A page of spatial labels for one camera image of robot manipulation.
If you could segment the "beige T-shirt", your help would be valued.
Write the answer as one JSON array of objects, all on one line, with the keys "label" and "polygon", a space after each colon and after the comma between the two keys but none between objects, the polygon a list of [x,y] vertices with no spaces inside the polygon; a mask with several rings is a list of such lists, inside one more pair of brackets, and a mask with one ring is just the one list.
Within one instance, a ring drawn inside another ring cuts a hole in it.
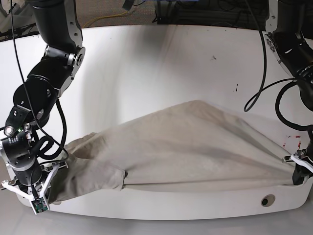
[{"label": "beige T-shirt", "polygon": [[213,192],[291,186],[287,151],[238,116],[195,100],[65,146],[49,203],[101,190]]}]

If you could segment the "red tape rectangle marking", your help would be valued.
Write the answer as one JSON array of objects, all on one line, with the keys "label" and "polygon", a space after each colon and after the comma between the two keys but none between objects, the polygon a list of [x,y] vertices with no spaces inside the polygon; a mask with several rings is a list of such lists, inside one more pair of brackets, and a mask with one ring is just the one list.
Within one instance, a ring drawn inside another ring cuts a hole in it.
[{"label": "red tape rectangle marking", "polygon": [[299,149],[301,146],[301,136],[300,135],[286,135],[283,141],[283,148],[296,148]]}]

